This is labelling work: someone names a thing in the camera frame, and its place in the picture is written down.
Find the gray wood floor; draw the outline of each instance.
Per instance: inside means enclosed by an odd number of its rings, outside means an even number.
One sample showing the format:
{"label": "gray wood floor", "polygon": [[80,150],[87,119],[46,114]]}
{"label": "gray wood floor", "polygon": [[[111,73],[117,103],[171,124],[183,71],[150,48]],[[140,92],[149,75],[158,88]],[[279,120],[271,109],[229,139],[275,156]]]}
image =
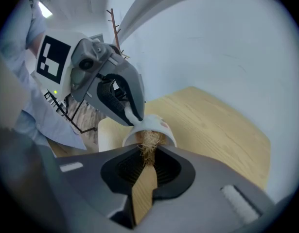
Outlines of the gray wood floor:
{"label": "gray wood floor", "polygon": [[[68,116],[71,118],[75,110],[77,109],[79,103],[72,97],[69,96],[69,108],[68,108]],[[98,129],[99,122],[106,118],[106,116],[101,113],[100,111],[97,111],[94,107],[91,105],[87,105],[86,101],[82,103],[80,106],[76,116],[73,119],[73,122],[81,129],[86,130],[92,127],[95,127]],[[89,131],[84,133],[85,137],[89,140],[93,141],[95,144],[98,145],[98,131]]]}

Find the light wood tabletop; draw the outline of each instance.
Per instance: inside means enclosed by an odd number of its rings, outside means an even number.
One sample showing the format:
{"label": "light wood tabletop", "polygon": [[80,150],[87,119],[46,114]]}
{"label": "light wood tabletop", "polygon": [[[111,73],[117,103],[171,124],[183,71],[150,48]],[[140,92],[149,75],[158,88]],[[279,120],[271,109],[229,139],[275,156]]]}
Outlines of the light wood tabletop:
{"label": "light wood tabletop", "polygon": [[[147,102],[146,114],[161,116],[181,149],[227,164],[261,189],[266,187],[270,163],[268,138],[248,119],[195,87]],[[110,118],[98,126],[99,151],[122,146],[131,130]]]}

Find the shirt sleeve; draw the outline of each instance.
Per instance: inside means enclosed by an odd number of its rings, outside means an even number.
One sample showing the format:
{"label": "shirt sleeve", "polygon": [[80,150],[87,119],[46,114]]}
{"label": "shirt sleeve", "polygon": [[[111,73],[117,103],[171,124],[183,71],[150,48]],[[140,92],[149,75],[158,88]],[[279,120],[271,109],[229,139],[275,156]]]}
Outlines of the shirt sleeve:
{"label": "shirt sleeve", "polygon": [[29,2],[32,10],[32,21],[26,37],[26,49],[28,49],[37,35],[46,30],[45,19],[38,5],[39,0],[30,0]]}

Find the light blue shirt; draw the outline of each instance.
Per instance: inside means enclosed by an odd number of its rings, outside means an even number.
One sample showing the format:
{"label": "light blue shirt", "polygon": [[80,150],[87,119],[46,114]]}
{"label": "light blue shirt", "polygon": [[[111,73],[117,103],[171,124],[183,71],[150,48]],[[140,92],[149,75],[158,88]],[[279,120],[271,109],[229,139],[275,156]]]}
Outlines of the light blue shirt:
{"label": "light blue shirt", "polygon": [[37,0],[21,0],[0,32],[0,56],[30,95],[14,129],[39,145],[49,146],[48,137],[63,145],[85,150],[80,135],[47,102],[25,66],[25,51],[46,29],[37,3]]}

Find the white cup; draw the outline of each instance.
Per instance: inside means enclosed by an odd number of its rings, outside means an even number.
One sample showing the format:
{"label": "white cup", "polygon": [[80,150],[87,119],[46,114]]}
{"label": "white cup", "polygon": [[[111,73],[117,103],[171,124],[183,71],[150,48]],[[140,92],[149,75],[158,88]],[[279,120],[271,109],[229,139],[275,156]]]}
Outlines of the white cup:
{"label": "white cup", "polygon": [[134,124],[130,133],[124,138],[122,146],[139,143],[136,138],[136,133],[140,131],[157,131],[166,136],[166,145],[175,146],[176,141],[170,129],[170,126],[158,115],[145,115],[143,121]]}

